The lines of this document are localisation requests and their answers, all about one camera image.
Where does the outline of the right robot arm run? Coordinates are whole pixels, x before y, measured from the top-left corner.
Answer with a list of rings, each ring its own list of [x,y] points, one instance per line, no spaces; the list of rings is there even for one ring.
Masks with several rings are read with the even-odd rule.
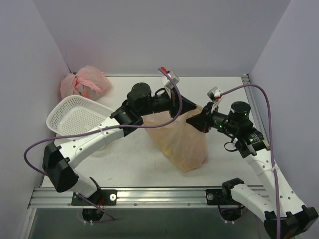
[[[241,157],[251,166],[269,199],[252,191],[243,180],[234,178],[222,184],[221,198],[227,204],[238,202],[256,215],[270,238],[290,239],[306,232],[318,219],[315,208],[307,207],[295,194],[276,164],[271,162],[270,145],[249,120],[250,105],[237,101],[225,115],[208,103],[187,123],[198,131],[211,128],[231,138]]]

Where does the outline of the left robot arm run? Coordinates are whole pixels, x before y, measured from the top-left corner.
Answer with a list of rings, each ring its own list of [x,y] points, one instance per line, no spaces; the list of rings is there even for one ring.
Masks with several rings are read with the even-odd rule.
[[[57,192],[71,190],[83,195],[88,204],[97,204],[101,199],[97,183],[75,170],[85,158],[142,126],[143,116],[169,112],[173,118],[194,109],[196,104],[183,96],[179,97],[176,88],[152,95],[148,84],[137,83],[121,107],[92,132],[61,145],[48,144],[44,149],[43,170]]]

